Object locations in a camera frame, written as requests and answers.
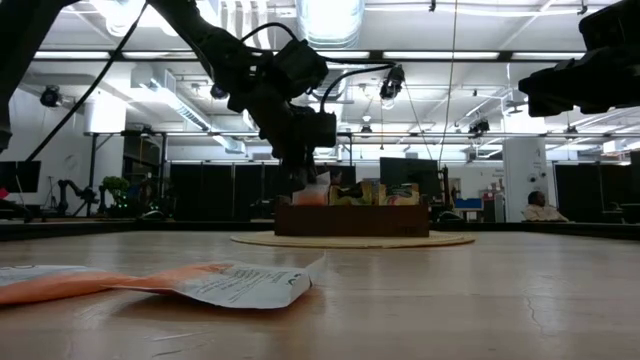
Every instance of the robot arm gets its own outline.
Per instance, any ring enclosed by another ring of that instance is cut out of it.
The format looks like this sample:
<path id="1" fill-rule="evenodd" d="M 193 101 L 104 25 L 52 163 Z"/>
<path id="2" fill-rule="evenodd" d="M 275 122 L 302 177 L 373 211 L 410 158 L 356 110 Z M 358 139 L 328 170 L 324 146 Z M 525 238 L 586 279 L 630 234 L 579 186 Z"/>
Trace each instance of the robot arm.
<path id="1" fill-rule="evenodd" d="M 0 3 L 0 151 L 11 136 L 8 103 L 49 28 L 63 7 L 78 0 L 3 0 Z M 293 39 L 277 55 L 252 49 L 199 14 L 195 0 L 148 0 L 193 49 L 214 79 L 229 93 L 229 109 L 248 110 L 260 136 L 291 172 L 313 168 L 317 146 L 336 142 L 336 117 L 291 105 L 291 99 L 321 85 L 328 68 L 306 41 Z"/>
<path id="2" fill-rule="evenodd" d="M 537 71 L 519 83 L 530 116 L 554 116 L 580 107 L 597 114 L 640 106 L 640 0 L 622 0 L 580 21 L 586 54 Z"/>

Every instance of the wooden surface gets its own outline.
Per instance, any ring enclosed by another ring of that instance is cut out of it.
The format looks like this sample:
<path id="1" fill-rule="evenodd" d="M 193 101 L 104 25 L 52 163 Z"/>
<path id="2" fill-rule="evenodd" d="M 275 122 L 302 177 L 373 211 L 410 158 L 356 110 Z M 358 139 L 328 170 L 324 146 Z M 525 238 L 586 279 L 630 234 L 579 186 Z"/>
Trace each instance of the wooden surface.
<path id="1" fill-rule="evenodd" d="M 304 266 L 317 249 L 225 233 L 0 243 L 0 264 L 132 275 L 208 260 Z M 242 311 L 117 291 L 0 309 L 2 359 L 638 359 L 640 243 L 481 233 L 471 245 L 327 250 L 292 307 Z"/>
<path id="2" fill-rule="evenodd" d="M 231 240 L 245 244 L 299 248 L 391 249 L 463 245 L 474 242 L 475 237 L 468 234 L 440 231 L 431 231 L 429 237 L 305 237 L 277 236 L 273 231 L 261 231 L 235 234 L 231 236 Z"/>

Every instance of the circular board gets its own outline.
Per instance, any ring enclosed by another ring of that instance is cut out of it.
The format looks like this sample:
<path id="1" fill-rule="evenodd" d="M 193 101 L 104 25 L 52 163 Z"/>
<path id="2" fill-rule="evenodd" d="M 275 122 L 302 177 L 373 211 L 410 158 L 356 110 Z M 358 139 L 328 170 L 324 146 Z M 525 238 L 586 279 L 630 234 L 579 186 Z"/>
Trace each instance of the circular board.
<path id="1" fill-rule="evenodd" d="M 238 234 L 231 240 L 253 245 L 310 247 L 310 248 L 406 248 L 460 245 L 474 242 L 473 236 L 431 231 L 429 237 L 299 237 L 276 236 L 273 231 Z"/>

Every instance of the food package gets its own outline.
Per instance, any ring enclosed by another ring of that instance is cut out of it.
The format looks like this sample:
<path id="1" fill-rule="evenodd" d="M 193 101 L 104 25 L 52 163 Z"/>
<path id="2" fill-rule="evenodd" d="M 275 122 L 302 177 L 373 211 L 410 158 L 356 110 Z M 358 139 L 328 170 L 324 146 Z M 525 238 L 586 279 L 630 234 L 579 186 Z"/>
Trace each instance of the food package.
<path id="1" fill-rule="evenodd" d="M 329 205 L 373 205 L 373 184 L 362 181 L 351 188 L 332 186 Z"/>
<path id="2" fill-rule="evenodd" d="M 0 305 L 86 295 L 133 277 L 84 266 L 0 267 Z"/>
<path id="3" fill-rule="evenodd" d="M 250 265 L 236 261 L 190 265 L 112 286 L 157 294 L 179 294 L 229 308 L 276 309 L 307 291 L 324 258 L 304 269 Z"/>
<path id="4" fill-rule="evenodd" d="M 331 173 L 316 176 L 315 184 L 307 184 L 303 190 L 293 193 L 293 205 L 327 205 L 330 185 Z"/>
<path id="5" fill-rule="evenodd" d="M 420 205 L 418 184 L 403 184 L 378 187 L 378 202 L 380 205 Z"/>

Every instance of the white wall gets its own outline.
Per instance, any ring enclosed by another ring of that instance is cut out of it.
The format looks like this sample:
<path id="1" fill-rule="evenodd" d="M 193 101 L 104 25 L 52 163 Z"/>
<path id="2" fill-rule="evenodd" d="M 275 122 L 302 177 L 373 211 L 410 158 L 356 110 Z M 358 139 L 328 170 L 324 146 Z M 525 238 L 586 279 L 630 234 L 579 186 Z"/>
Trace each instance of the white wall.
<path id="1" fill-rule="evenodd" d="M 9 149 L 0 154 L 0 161 L 24 161 L 69 111 L 65 108 L 47 109 L 37 97 L 22 90 L 16 90 L 9 109 L 13 137 Z M 36 158 L 42 161 L 38 192 L 23 194 L 26 204 L 42 205 L 47 201 L 49 176 L 52 177 L 57 200 L 60 196 L 55 182 L 59 179 L 70 179 L 81 188 L 87 185 L 91 139 L 83 136 L 83 129 L 84 116 L 76 115 Z M 9 195 L 8 200 L 21 202 L 18 194 Z M 67 201 L 69 211 L 75 211 L 82 204 L 70 189 Z"/>

